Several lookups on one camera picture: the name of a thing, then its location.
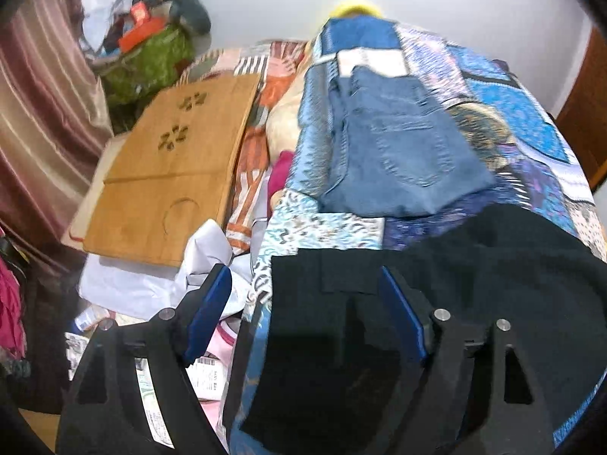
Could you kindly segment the black pants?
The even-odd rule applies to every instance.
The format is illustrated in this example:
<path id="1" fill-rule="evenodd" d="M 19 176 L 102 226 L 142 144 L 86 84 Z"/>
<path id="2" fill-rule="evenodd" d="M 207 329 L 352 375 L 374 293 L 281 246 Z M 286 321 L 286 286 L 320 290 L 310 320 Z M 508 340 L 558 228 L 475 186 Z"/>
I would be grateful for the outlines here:
<path id="1" fill-rule="evenodd" d="M 528 355 L 555 448 L 606 409 L 606 266 L 530 210 L 492 204 L 406 249 L 273 257 L 263 370 L 243 430 L 260 454 L 392 454 L 418 382 L 379 295 L 394 267 L 466 323 L 507 319 Z"/>

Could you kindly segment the white cloth garment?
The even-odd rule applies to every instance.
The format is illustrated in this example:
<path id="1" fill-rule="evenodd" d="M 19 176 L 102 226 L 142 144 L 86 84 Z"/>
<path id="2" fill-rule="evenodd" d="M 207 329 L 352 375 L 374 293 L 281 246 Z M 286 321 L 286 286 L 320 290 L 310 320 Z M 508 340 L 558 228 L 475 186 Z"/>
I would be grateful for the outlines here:
<path id="1" fill-rule="evenodd" d="M 187 292 L 198 289 L 216 264 L 231 272 L 230 298 L 221 314 L 226 319 L 244 310 L 251 290 L 251 260 L 248 254 L 234 256 L 224 232 L 211 219 L 188 239 L 178 268 L 88 255 L 79 296 L 133 319 L 151 319 L 160 309 L 175 308 Z"/>

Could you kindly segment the wooden lap desk board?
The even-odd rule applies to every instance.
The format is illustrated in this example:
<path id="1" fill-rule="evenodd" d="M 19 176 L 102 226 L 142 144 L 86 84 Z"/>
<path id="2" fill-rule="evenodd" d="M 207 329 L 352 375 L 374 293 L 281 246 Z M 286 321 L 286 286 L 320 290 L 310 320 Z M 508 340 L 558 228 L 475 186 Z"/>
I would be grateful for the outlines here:
<path id="1" fill-rule="evenodd" d="M 180 266 L 198 227 L 226 220 L 258 84 L 256 74 L 223 74 L 161 91 L 109 168 L 84 250 Z"/>

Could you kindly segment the blue patchwork bedspread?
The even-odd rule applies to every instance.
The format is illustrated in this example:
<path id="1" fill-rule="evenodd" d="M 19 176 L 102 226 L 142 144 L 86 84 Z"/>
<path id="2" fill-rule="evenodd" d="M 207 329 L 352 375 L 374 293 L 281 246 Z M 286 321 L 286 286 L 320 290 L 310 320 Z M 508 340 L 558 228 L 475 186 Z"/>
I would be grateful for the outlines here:
<path id="1" fill-rule="evenodd" d="M 473 149 L 496 175 L 487 194 L 460 201 L 426 222 L 323 213 L 332 152 L 327 86 L 356 65 L 416 76 L 455 117 Z M 402 249 L 445 232 L 490 202 L 512 202 L 545 217 L 598 258 L 606 242 L 581 166 L 547 112 L 497 63 L 424 29 L 376 17 L 331 19 L 311 43 L 305 73 L 291 86 L 294 112 L 278 105 L 270 124 L 298 127 L 294 159 L 253 268 L 253 288 L 234 350 L 222 424 L 234 454 L 260 454 L 243 430 L 263 370 L 272 312 L 270 260 L 299 249 Z"/>

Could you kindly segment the magenta pink cloth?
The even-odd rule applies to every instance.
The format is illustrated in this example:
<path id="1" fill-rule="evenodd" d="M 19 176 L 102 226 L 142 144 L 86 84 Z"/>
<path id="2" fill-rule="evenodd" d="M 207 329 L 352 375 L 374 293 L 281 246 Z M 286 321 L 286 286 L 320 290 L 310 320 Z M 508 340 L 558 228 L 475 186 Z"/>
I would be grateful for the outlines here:
<path id="1" fill-rule="evenodd" d="M 270 214 L 273 213 L 282 196 L 293 158 L 293 151 L 283 150 L 270 173 L 269 182 L 267 182 L 267 208 Z"/>

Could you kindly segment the blue folded jeans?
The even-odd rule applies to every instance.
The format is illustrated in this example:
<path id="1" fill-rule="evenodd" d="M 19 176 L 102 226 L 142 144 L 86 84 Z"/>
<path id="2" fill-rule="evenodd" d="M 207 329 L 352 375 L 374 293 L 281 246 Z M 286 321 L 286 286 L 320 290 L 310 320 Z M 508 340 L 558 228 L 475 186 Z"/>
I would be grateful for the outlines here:
<path id="1" fill-rule="evenodd" d="M 493 175 L 415 76 L 357 66 L 329 82 L 332 157 L 325 213 L 411 218 L 492 187 Z"/>

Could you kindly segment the pink striped curtain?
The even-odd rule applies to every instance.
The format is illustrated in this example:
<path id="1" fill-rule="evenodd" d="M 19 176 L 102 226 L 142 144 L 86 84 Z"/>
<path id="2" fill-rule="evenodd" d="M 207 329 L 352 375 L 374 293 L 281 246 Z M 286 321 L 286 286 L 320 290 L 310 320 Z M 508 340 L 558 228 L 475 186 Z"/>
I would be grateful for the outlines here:
<path id="1" fill-rule="evenodd" d="M 22 0 L 1 24 L 1 227 L 56 273 L 81 262 L 61 238 L 112 135 L 82 20 L 81 0 Z"/>

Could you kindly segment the green patterned storage bag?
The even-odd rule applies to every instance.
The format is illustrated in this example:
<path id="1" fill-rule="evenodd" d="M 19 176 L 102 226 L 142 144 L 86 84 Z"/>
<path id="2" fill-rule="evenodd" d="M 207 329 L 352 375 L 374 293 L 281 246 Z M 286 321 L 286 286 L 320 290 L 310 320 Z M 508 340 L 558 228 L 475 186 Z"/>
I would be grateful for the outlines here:
<path id="1" fill-rule="evenodd" d="M 191 39 L 169 25 L 98 69 L 109 107 L 136 103 L 173 85 L 195 57 Z"/>

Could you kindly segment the orange patterned bed sheet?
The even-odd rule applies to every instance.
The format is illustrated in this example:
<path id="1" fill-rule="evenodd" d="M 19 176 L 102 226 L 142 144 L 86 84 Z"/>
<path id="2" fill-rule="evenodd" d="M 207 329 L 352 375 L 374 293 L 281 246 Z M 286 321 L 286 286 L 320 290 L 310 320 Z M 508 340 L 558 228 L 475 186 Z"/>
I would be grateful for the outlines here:
<path id="1" fill-rule="evenodd" d="M 234 171 L 234 194 L 225 225 L 225 235 L 236 256 L 250 251 L 254 208 L 270 166 L 267 119 L 302 69 L 309 50 L 309 42 L 300 40 L 268 40 L 252 46 L 214 49 L 196 58 L 178 80 L 179 84 L 187 84 L 221 75 L 259 76 Z"/>

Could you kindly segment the orange red box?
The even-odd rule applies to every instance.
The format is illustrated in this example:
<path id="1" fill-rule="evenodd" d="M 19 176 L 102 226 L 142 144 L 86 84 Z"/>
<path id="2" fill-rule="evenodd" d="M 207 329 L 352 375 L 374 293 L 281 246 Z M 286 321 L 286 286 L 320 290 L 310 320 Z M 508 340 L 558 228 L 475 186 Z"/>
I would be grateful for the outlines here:
<path id="1" fill-rule="evenodd" d="M 123 36 L 118 39 L 118 47 L 122 53 L 129 52 L 152 35 L 165 29 L 167 25 L 165 17 L 152 17 L 143 1 L 133 4 L 130 16 L 133 25 L 124 27 Z"/>

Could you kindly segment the dark grey neck pillow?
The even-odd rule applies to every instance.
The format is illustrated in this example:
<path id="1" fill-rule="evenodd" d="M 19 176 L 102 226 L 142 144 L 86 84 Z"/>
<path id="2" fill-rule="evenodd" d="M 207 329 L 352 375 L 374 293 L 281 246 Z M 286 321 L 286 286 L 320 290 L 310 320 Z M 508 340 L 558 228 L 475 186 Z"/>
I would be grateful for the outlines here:
<path id="1" fill-rule="evenodd" d="M 211 32 L 211 20 L 200 0 L 133 0 L 143 2 L 152 17 L 182 26 L 188 33 L 204 36 Z"/>

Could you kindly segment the yellow foam tube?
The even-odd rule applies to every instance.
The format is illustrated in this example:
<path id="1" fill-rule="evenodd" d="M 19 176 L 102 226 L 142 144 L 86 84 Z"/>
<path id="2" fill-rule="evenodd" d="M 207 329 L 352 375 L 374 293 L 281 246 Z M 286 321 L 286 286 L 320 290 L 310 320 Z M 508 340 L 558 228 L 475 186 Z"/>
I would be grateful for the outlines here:
<path id="1" fill-rule="evenodd" d="M 379 6 L 364 2 L 341 2 L 329 13 L 330 19 L 345 19 L 346 17 L 384 17 Z"/>

